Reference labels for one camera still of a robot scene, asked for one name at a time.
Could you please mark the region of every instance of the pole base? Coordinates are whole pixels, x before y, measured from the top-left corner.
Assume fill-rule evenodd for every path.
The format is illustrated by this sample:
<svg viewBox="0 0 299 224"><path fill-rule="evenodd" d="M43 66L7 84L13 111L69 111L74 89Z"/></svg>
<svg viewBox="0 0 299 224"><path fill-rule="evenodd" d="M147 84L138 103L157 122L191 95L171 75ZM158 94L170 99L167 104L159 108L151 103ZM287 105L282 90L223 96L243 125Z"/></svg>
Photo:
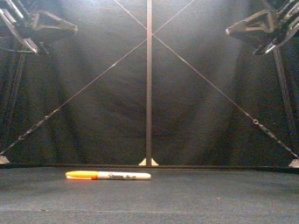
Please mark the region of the pole base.
<svg viewBox="0 0 299 224"><path fill-rule="evenodd" d="M153 159L153 165L159 165L154 159Z"/></svg>
<svg viewBox="0 0 299 224"><path fill-rule="evenodd" d="M0 156L0 165L10 164L10 161L6 156Z"/></svg>
<svg viewBox="0 0 299 224"><path fill-rule="evenodd" d="M294 159L293 163L289 166L299 168L299 159Z"/></svg>

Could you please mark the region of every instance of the orange cap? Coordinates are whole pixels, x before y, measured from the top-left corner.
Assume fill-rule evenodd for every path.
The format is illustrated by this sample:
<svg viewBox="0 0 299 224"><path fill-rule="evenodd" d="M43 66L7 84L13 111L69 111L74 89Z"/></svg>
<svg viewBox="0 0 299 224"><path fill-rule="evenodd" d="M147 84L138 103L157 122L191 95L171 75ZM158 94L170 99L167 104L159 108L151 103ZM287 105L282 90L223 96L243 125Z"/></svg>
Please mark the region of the orange cap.
<svg viewBox="0 0 299 224"><path fill-rule="evenodd" d="M98 171L69 171L66 173L67 179L98 179L99 172Z"/></svg>

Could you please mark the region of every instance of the black backdrop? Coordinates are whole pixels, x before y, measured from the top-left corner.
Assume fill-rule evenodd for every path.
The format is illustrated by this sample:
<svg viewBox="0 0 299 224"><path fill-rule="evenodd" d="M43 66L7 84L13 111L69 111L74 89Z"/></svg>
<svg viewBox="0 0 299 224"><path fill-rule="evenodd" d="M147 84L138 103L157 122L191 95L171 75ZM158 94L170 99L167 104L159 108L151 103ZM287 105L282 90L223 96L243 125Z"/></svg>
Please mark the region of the black backdrop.
<svg viewBox="0 0 299 224"><path fill-rule="evenodd" d="M190 2L154 0L154 31ZM78 25L79 33L53 45L50 56L26 56L3 149L105 74L6 155L17 163L138 165L146 157L146 42L135 47L146 28L121 5L146 26L146 0L39 3ZM290 145L274 55L253 56L253 49L226 36L226 28L261 9L257 0L197 0L155 35ZM0 55L7 126L10 83L25 57ZM158 164L290 164L290 153L157 38L153 94Z"/></svg>

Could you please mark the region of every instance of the dark surface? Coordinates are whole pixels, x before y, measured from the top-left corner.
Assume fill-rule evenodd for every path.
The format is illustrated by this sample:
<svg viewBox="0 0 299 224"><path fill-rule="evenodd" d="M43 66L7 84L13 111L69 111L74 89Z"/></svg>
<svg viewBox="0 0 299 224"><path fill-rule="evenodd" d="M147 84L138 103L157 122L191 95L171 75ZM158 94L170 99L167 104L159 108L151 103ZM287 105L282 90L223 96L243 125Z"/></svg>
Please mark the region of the dark surface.
<svg viewBox="0 0 299 224"><path fill-rule="evenodd" d="M150 181L71 181L74 170L0 169L0 223L298 223L294 174L146 170Z"/></svg>

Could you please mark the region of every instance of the marker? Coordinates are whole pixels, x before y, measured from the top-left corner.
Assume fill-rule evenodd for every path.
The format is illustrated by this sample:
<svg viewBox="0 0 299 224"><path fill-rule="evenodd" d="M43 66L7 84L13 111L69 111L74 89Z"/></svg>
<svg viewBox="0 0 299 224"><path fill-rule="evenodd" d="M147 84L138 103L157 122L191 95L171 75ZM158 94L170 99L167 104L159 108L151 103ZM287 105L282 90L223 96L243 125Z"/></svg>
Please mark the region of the marker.
<svg viewBox="0 0 299 224"><path fill-rule="evenodd" d="M94 180L94 179L125 179L146 180L151 174L142 172L118 172L118 171L69 171L67 179Z"/></svg>

